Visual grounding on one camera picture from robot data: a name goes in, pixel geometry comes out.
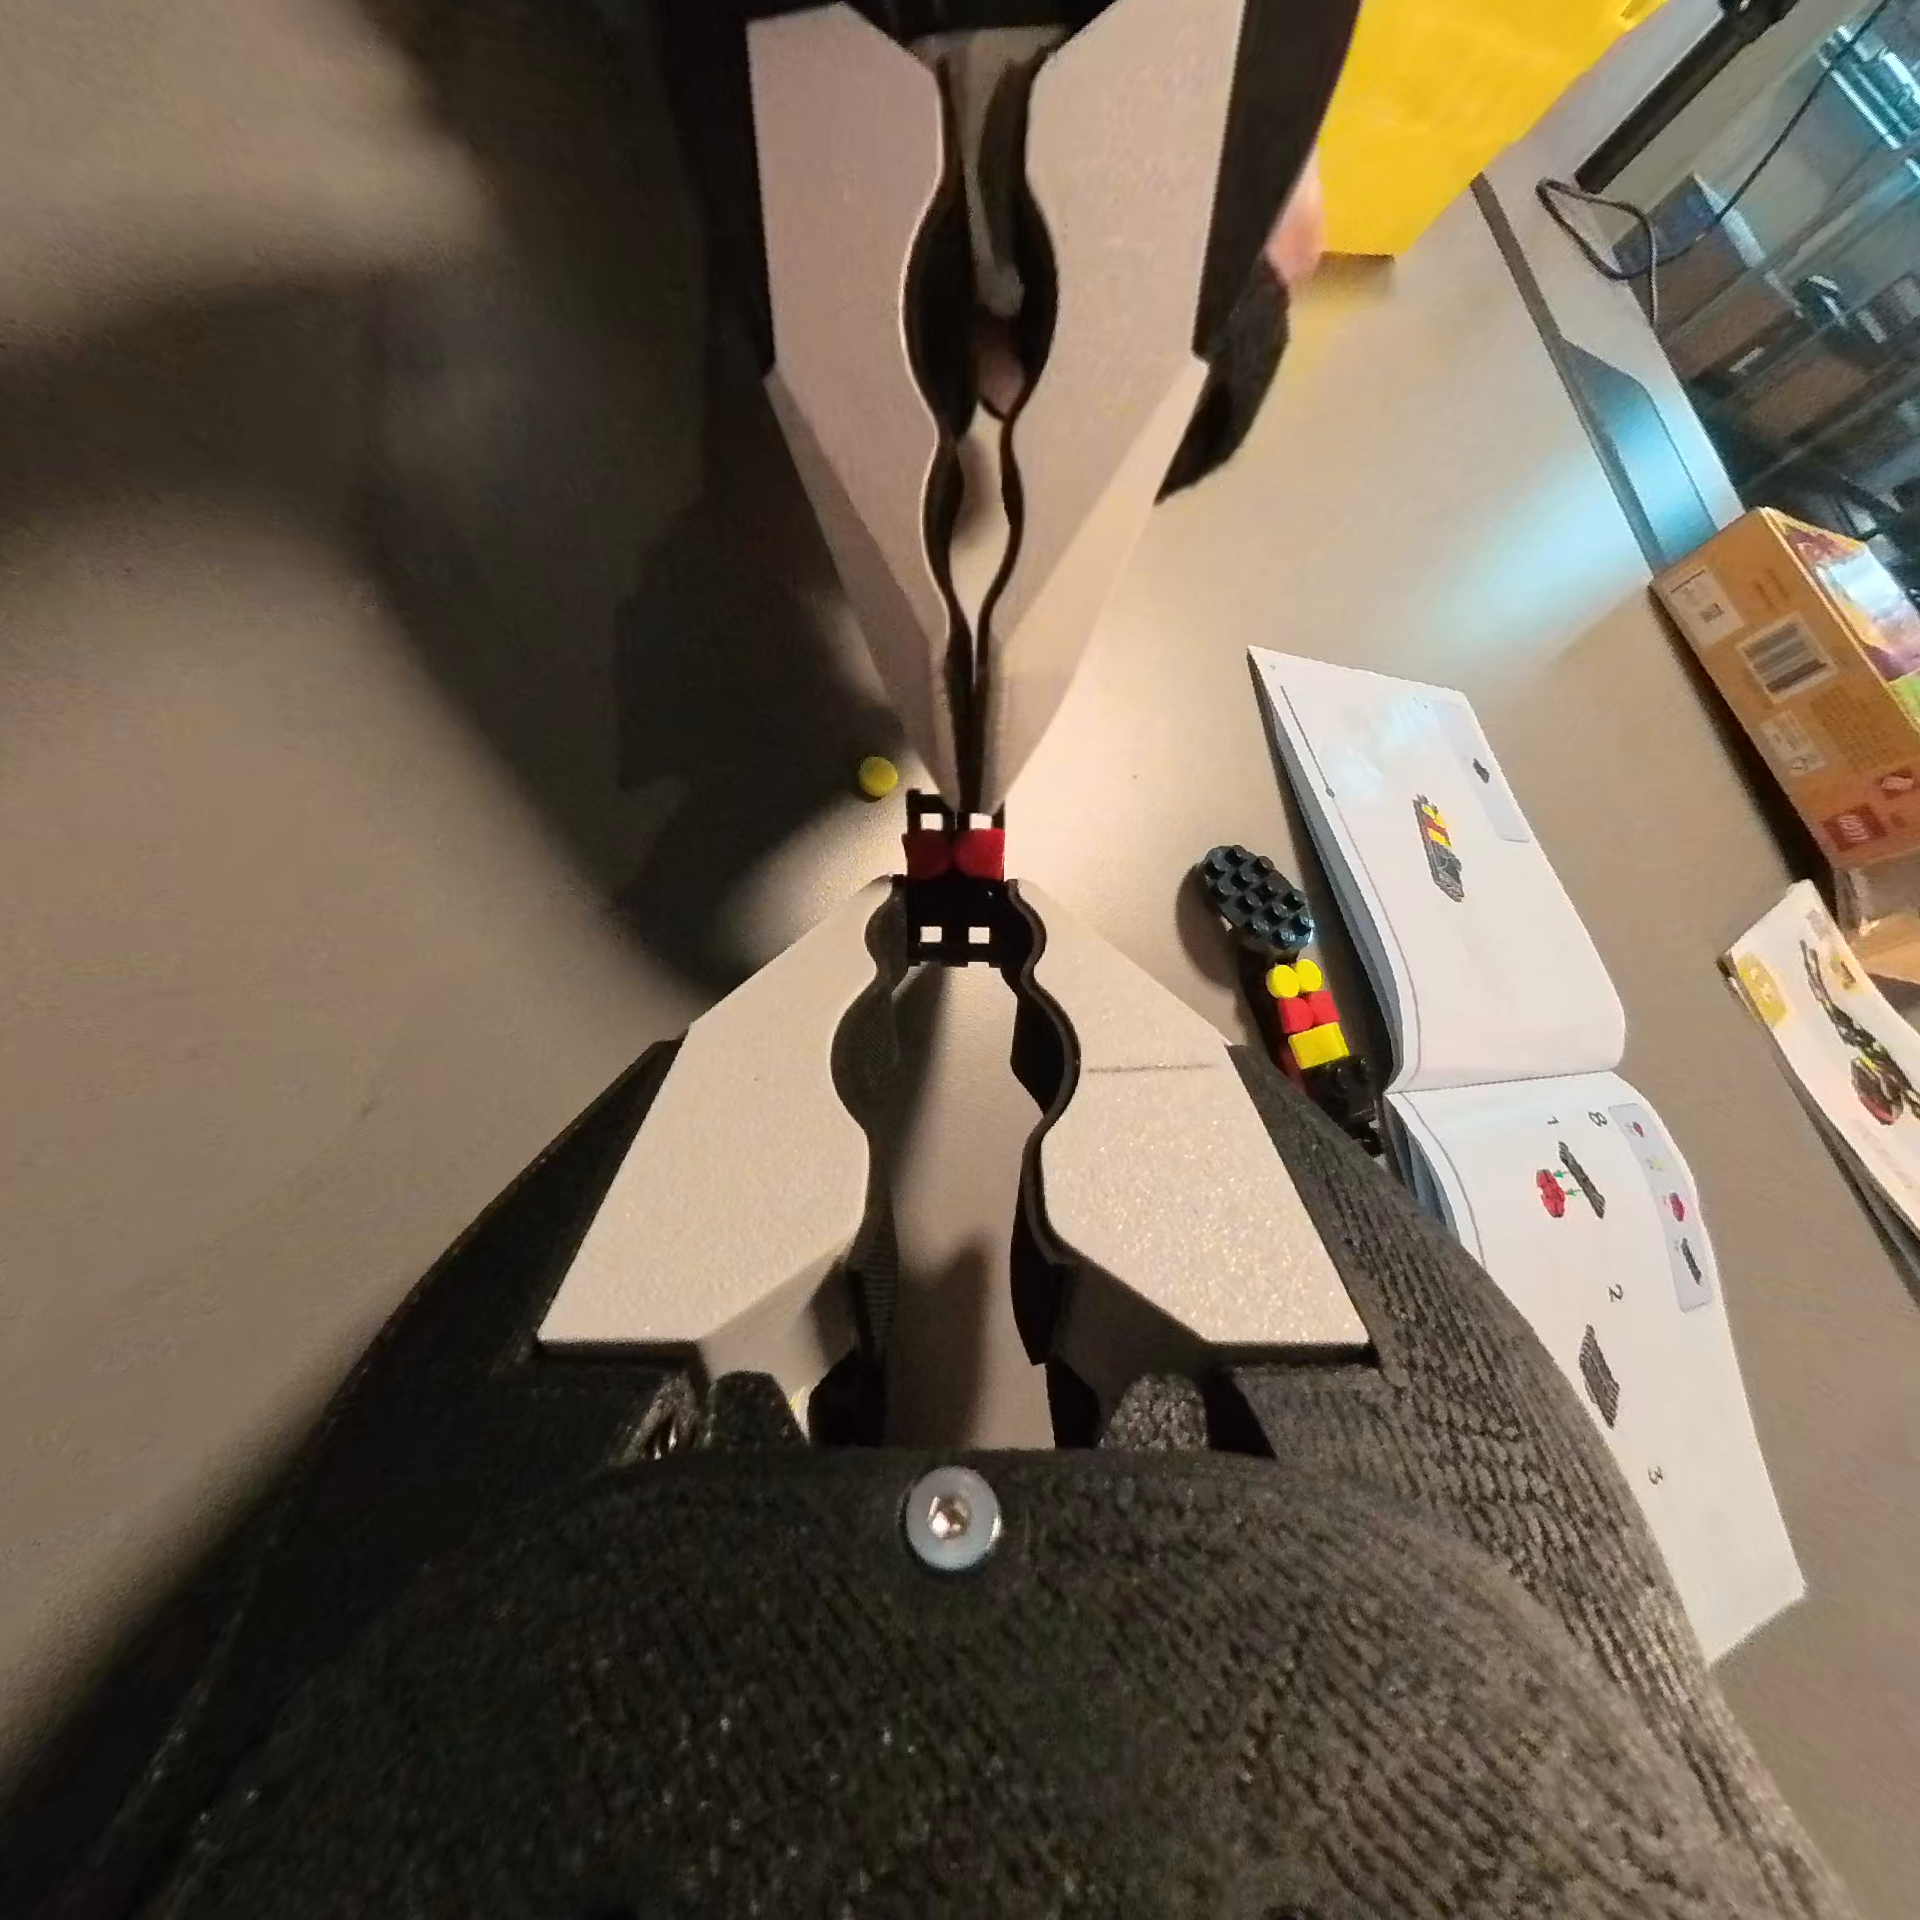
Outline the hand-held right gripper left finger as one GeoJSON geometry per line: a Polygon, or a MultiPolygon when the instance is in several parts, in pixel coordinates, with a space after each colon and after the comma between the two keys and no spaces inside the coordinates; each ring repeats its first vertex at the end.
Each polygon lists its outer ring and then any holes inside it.
{"type": "Polygon", "coordinates": [[[877,1355],[891,1206],[863,1107],[896,974],[882,873],[689,1023],[544,1310],[544,1351],[704,1380],[823,1380],[877,1355]]]}

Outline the black lego plate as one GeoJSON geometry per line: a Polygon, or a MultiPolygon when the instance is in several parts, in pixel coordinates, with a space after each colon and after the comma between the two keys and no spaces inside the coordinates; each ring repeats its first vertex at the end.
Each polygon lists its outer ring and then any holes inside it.
{"type": "MultiPolygon", "coordinates": [[[[972,813],[945,807],[934,792],[907,788],[906,830],[1004,830],[998,813],[972,813]]],[[[916,887],[900,872],[906,902],[906,954],[914,964],[994,964],[1004,941],[1007,873],[998,887],[972,883],[951,872],[939,883],[916,887]]]]}

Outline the small white yellow leaflet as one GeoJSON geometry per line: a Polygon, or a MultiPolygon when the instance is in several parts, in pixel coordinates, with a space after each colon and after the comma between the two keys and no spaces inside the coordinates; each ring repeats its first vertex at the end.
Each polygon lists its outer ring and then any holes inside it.
{"type": "Polygon", "coordinates": [[[1915,1259],[1915,1030],[1843,941],[1815,883],[1794,883],[1722,954],[1812,1122],[1915,1259]]]}

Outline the black stand pole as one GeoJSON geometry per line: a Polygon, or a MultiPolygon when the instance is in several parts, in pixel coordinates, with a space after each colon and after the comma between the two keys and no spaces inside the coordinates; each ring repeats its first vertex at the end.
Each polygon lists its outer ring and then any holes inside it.
{"type": "Polygon", "coordinates": [[[1679,64],[1634,105],[1613,130],[1573,169],[1573,178],[1536,179],[1536,201],[1568,245],[1608,284],[1652,279],[1659,241],[1642,203],[1625,203],[1608,189],[1642,158],[1682,109],[1691,109],[1749,45],[1773,35],[1798,4],[1715,4],[1712,26],[1679,56],[1679,64]],[[1613,252],[1600,247],[1573,211],[1613,211],[1635,229],[1642,252],[1622,266],[1613,252]]]}

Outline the orange cardboard box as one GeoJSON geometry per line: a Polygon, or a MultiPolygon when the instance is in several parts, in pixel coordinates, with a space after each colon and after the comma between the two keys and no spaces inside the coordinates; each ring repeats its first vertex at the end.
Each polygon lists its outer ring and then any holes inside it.
{"type": "Polygon", "coordinates": [[[1915,851],[1915,602],[1881,558],[1775,509],[1652,580],[1827,858],[1915,851]]]}

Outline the person's left hand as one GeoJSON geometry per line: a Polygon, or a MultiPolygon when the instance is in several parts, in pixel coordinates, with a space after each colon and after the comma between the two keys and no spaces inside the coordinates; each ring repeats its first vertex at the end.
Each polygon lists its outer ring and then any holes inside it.
{"type": "MultiPolygon", "coordinates": [[[[980,402],[1004,417],[1016,411],[1036,346],[1022,346],[1022,271],[1012,258],[1012,216],[985,211],[972,189],[970,211],[972,232],[972,389],[980,402]]],[[[1189,417],[1180,447],[1163,478],[1163,497],[1199,487],[1210,471],[1232,461],[1253,423],[1258,417],[1265,394],[1280,375],[1280,360],[1291,330],[1291,295],[1307,284],[1327,247],[1327,206],[1321,179],[1321,150],[1307,150],[1273,226],[1265,237],[1258,266],[1239,291],[1222,341],[1210,359],[1208,389],[1189,417]]]]}

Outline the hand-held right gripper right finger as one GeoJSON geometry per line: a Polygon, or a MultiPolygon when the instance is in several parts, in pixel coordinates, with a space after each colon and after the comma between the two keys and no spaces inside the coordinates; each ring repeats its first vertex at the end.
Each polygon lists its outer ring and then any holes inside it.
{"type": "Polygon", "coordinates": [[[1363,1355],[1226,1038],[1036,887],[1007,917],[1012,1068],[1036,1105],[1012,1247],[1024,1355],[1363,1355]]]}

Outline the yellow plastic bin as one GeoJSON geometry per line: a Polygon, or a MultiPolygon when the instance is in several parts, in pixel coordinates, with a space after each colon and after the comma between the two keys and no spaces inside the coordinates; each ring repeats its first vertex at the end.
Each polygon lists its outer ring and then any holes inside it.
{"type": "Polygon", "coordinates": [[[1324,252],[1393,258],[1659,4],[1363,4],[1317,140],[1324,252]]]}

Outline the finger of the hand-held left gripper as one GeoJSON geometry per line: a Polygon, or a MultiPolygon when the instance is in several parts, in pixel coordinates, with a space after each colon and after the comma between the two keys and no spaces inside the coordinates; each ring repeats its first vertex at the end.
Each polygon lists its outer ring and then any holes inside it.
{"type": "Polygon", "coordinates": [[[945,441],[907,346],[907,275],[945,189],[943,92],[848,4],[749,21],[747,58],[765,390],[900,732],[957,795],[953,605],[926,539],[945,441]]]}
{"type": "Polygon", "coordinates": [[[1056,721],[1208,379],[1197,307],[1239,19],[1239,4],[1112,4],[1024,96],[1052,330],[1004,441],[1018,502],[980,610],[985,809],[1056,721]]]}

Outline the white instruction booklet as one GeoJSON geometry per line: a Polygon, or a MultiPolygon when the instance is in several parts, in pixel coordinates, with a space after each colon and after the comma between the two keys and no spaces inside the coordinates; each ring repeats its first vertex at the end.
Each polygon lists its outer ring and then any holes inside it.
{"type": "Polygon", "coordinates": [[[1618,989],[1459,691],[1249,666],[1385,1013],[1388,1152],[1573,1384],[1715,1662],[1805,1580],[1692,1170],[1618,1076],[1618,989]]]}

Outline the black yellow red lego model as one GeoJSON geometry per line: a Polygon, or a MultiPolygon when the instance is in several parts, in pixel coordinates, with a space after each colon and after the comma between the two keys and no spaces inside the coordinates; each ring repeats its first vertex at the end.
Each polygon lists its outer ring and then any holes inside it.
{"type": "Polygon", "coordinates": [[[1385,1160],[1375,1079],[1330,990],[1307,898],[1272,856],[1246,844],[1204,851],[1197,883],[1237,950],[1239,989],[1272,1064],[1349,1144],[1385,1160]]]}

